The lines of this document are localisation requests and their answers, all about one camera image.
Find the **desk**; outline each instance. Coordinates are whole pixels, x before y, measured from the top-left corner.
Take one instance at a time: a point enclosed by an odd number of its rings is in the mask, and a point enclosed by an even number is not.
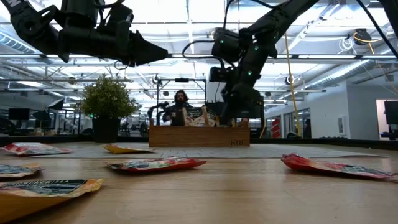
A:
[[[388,158],[334,158],[375,169],[397,170]],[[398,184],[296,173],[279,159],[208,159],[195,170],[120,174],[105,162],[124,159],[10,159],[38,162],[39,179],[105,178],[86,194],[17,223],[29,224],[375,224],[397,223]]]

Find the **wooden crate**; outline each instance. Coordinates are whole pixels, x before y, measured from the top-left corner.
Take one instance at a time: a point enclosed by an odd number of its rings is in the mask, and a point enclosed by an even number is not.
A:
[[[149,126],[149,147],[249,147],[248,124],[236,128]]]

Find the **black robotic arm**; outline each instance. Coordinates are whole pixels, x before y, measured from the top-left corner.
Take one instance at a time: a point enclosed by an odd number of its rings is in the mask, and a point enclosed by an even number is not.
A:
[[[135,67],[167,57],[168,51],[129,30],[134,18],[132,10],[117,0],[112,4],[109,20],[98,14],[104,0],[62,0],[61,10],[49,6],[37,12],[28,0],[1,0],[11,16],[18,36],[43,54],[58,55],[64,62],[69,54],[83,54],[119,60]],[[55,20],[63,29],[58,31],[50,23]]]
[[[260,93],[253,86],[260,79],[267,58],[276,58],[275,44],[298,16],[317,2],[318,0],[289,0],[274,7],[253,25],[241,29],[238,34],[228,30],[219,30],[215,34],[215,43],[211,52],[213,56],[227,62],[239,62],[236,68],[213,67],[210,70],[211,82],[226,83],[221,91],[224,108],[220,123],[228,122],[242,109],[255,105],[255,102],[261,99]],[[379,2],[383,5],[397,33],[398,0],[379,0]]]

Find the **red snack bag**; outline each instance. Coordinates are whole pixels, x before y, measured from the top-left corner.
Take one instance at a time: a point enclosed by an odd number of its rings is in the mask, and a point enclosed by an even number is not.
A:
[[[375,179],[388,179],[397,175],[391,172],[384,172],[361,166],[338,164],[327,161],[313,161],[296,154],[283,155],[282,162],[293,170],[301,171],[343,173],[362,177],[372,177]]]
[[[184,157],[169,157],[163,159],[147,159],[143,161],[130,161],[118,164],[108,164],[111,169],[126,170],[130,172],[157,172],[167,170],[191,169],[205,164],[206,161]]]
[[[42,143],[12,143],[3,147],[4,150],[17,154],[18,156],[39,156],[50,154],[71,153],[71,150],[60,149]]]

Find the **ceiling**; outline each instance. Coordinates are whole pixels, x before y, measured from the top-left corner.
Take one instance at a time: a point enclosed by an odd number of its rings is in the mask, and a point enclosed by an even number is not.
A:
[[[36,10],[43,9],[51,5],[60,8],[61,0],[30,0]],[[266,1],[269,3],[283,1]],[[368,45],[350,46],[349,41],[343,43],[344,38],[348,34],[353,34],[357,28],[366,28],[374,40],[380,38],[375,30],[372,22],[366,16],[364,11],[356,4],[329,6],[329,11],[325,12],[328,7],[328,1],[319,1],[319,4],[313,6],[306,13],[302,14],[288,29],[287,45],[290,54],[297,55],[353,55],[353,54],[371,54]],[[182,49],[192,40],[211,40],[211,33],[216,27],[222,27],[224,19],[224,9],[226,1],[224,0],[173,0],[173,4],[168,0],[134,0],[125,1],[124,5],[130,7],[134,13],[134,21],[131,30],[139,30],[143,37],[169,51],[170,54],[180,56]],[[248,0],[236,1],[231,5],[228,11],[228,23],[226,28],[229,30],[239,30],[243,27],[250,26],[258,18],[268,12],[269,9],[258,4],[254,4]],[[370,5],[369,11],[374,16],[377,23],[382,27],[384,33],[396,46],[396,36],[392,31],[389,21],[384,13],[383,8]],[[153,77],[157,74],[160,78],[207,78],[211,67],[218,66],[216,61],[210,60],[186,60],[183,58],[168,58],[159,62],[150,63],[148,65],[136,68],[128,68],[125,70],[117,70],[112,60],[100,60],[91,57],[77,57],[72,59],[70,63],[65,64],[59,58],[50,58],[46,60],[24,57],[26,53],[40,54],[36,49],[23,42],[15,33],[15,30],[9,22],[9,14],[6,8],[0,6],[0,37],[5,36],[10,40],[16,40],[22,43],[21,46],[10,46],[9,43],[2,41],[0,38],[0,62],[7,65],[3,67],[0,77],[3,78],[28,78],[38,82],[39,80],[55,80],[53,82],[40,82],[45,88],[56,89],[72,89],[83,88],[87,84],[98,78],[102,74],[115,77],[116,74],[126,77],[133,82],[128,83],[127,87],[132,89],[131,97],[144,105],[144,108],[153,106],[156,102],[156,92],[150,91],[144,93],[143,90],[154,90],[155,85],[152,82]],[[326,15],[323,21],[317,20],[319,15]],[[378,49],[384,47],[384,41],[373,43],[373,47]],[[189,48],[187,53],[190,54],[210,54],[212,44],[197,44]],[[277,43],[277,49],[280,55],[286,54],[285,39],[282,38]],[[17,57],[7,58],[6,54],[18,54]],[[322,77],[324,73],[336,68],[340,65],[353,63],[353,60],[292,60],[291,71],[296,78],[295,86],[305,83],[314,82],[314,80]],[[268,60],[262,72],[261,79],[257,81],[256,88],[260,89],[286,89],[284,78],[289,75],[289,67],[286,59]],[[56,80],[65,80],[75,78],[80,80],[76,84],[68,82],[58,82]],[[378,80],[371,80],[368,85],[373,83],[378,85]],[[12,88],[20,88],[23,83],[11,83]],[[26,88],[32,88],[32,85],[25,85]],[[163,87],[163,90],[170,90],[173,94],[174,90],[189,89],[191,99],[204,99],[203,82],[174,83],[170,82]],[[312,88],[324,88],[324,86],[315,85]],[[55,93],[79,97],[79,92],[69,91],[53,91]],[[161,100],[171,97],[161,95]],[[280,98],[280,93],[275,93],[273,98]]]

